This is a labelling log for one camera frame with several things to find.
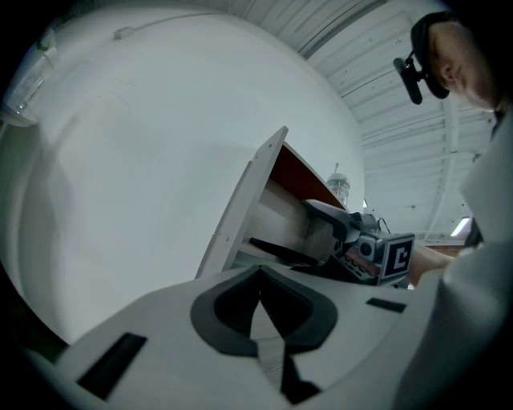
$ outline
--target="ceiling light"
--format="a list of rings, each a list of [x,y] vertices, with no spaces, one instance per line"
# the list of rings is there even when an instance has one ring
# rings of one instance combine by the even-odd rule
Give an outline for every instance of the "ceiling light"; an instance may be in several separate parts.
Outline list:
[[[467,225],[467,222],[471,220],[468,216],[466,216],[465,218],[462,218],[462,220],[459,222],[458,226],[456,227],[456,229],[454,229],[454,232],[450,234],[450,236],[456,236],[458,235],[458,233],[465,227],[465,225]]]

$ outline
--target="white wall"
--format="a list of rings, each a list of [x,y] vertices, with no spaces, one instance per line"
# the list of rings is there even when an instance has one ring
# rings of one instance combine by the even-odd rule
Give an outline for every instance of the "white wall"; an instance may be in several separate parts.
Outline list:
[[[68,342],[139,296],[194,278],[245,165],[284,125],[320,175],[341,163],[349,207],[362,208],[357,124],[287,46],[228,15],[112,39],[189,12],[131,6],[64,27],[59,68],[31,107],[39,124],[2,137],[2,156],[25,147],[10,166],[2,262]]]

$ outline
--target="open drawer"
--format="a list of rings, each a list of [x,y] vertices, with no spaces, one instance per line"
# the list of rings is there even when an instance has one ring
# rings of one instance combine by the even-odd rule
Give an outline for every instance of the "open drawer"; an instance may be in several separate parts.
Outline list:
[[[329,256],[332,228],[301,204],[318,199],[345,209],[321,177],[285,142],[282,127],[256,152],[236,185],[196,278],[256,263],[283,263],[255,247],[260,239],[315,259]]]

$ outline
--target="camera lens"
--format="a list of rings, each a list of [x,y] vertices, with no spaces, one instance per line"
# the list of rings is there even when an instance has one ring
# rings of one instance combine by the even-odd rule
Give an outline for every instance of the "camera lens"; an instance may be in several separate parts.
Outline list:
[[[372,248],[368,243],[362,243],[360,246],[360,253],[364,256],[369,256],[372,253]]]

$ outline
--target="clear plastic container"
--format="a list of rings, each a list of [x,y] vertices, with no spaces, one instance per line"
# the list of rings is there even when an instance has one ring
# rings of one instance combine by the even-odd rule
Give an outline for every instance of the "clear plastic container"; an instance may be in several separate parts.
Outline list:
[[[349,202],[349,189],[351,185],[348,178],[341,172],[337,172],[338,163],[335,167],[335,172],[328,178],[328,188],[338,197],[340,202],[347,207]]]

